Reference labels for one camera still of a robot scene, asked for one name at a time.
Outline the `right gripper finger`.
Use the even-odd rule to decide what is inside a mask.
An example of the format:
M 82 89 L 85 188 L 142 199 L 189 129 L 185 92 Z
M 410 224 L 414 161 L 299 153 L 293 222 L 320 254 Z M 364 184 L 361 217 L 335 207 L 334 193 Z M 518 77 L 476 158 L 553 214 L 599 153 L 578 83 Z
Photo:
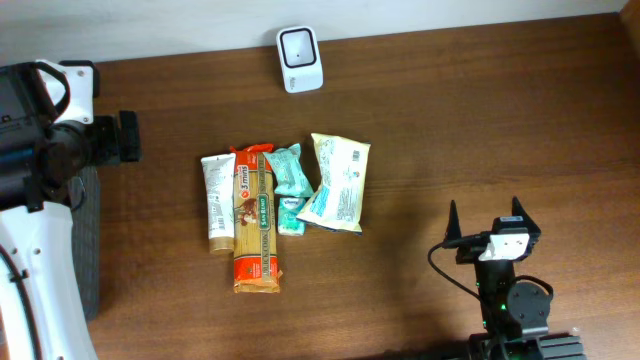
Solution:
M 442 246 L 444 248 L 457 247 L 458 241 L 461 239 L 461 228 L 459 224 L 459 216 L 457 211 L 456 202 L 452 200 L 449 208 L 449 218 L 446 227 Z
M 528 215 L 528 213 L 524 210 L 524 207 L 522 206 L 517 196 L 514 196 L 512 198 L 511 213 L 513 216 L 520 216 L 522 218 L 522 223 L 530 235 L 532 236 L 541 235 L 541 229 L 533 221 L 533 219 Z

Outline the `yellow white wipes pack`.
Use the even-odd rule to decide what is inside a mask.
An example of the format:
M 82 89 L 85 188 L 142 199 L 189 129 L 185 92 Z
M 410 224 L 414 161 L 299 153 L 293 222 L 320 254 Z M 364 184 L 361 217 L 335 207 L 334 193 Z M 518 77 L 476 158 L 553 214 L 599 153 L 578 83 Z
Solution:
M 336 135 L 312 133 L 311 137 L 321 182 L 297 219 L 331 231 L 361 234 L 371 145 Z

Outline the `small teal tissue pack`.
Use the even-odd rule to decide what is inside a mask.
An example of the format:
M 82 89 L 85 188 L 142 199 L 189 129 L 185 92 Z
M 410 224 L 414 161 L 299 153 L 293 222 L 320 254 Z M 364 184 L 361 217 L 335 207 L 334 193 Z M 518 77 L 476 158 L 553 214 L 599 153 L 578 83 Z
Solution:
M 306 225 L 297 216 L 306 203 L 304 198 L 282 197 L 278 208 L 277 232 L 283 236 L 302 236 Z

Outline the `teal snack pouch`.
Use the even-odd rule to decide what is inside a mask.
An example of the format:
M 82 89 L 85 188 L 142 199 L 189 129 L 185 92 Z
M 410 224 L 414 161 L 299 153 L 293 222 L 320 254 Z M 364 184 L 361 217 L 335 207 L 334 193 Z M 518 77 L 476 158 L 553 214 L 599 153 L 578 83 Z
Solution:
M 276 194 L 298 198 L 310 198 L 314 194 L 300 163 L 299 143 L 265 153 L 264 156 L 276 177 Z

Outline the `orange spaghetti packet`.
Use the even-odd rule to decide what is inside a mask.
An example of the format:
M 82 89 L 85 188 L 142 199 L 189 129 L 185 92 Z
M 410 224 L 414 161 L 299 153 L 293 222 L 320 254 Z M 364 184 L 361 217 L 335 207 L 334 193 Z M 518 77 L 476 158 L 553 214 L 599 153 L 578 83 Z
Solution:
M 273 170 L 265 155 L 272 144 L 233 149 L 234 291 L 278 293 L 277 229 Z

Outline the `white cream tube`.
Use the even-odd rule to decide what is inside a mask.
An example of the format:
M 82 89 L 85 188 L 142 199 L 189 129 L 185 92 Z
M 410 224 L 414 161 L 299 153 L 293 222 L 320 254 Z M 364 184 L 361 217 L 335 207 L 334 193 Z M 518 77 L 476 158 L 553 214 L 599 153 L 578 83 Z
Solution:
M 233 153 L 201 159 L 207 199 L 209 251 L 216 255 L 229 254 L 234 250 L 235 161 Z

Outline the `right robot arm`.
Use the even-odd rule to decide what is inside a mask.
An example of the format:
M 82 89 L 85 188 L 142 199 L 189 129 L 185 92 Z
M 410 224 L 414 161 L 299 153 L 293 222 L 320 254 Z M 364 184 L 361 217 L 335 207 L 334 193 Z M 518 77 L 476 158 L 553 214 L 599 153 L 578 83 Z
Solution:
M 514 267 L 531 255 L 541 234 L 517 198 L 512 199 L 509 216 L 495 218 L 488 231 L 466 236 L 461 232 L 456 204 L 450 204 L 440 247 L 454 249 L 458 265 L 474 267 L 474 290 L 458 281 L 453 284 L 479 301 L 485 329 L 483 334 L 469 337 L 470 359 L 543 357 L 539 339 L 549 333 L 547 319 L 554 290 L 534 276 L 517 275 Z

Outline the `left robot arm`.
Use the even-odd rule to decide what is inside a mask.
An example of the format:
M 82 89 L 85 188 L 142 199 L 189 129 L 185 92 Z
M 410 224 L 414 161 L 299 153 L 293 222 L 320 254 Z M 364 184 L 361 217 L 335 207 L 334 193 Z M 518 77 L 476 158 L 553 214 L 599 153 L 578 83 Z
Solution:
M 93 359 L 73 259 L 73 216 L 88 171 L 138 162 L 137 115 L 97 115 L 89 60 L 1 69 L 1 328 L 14 359 Z

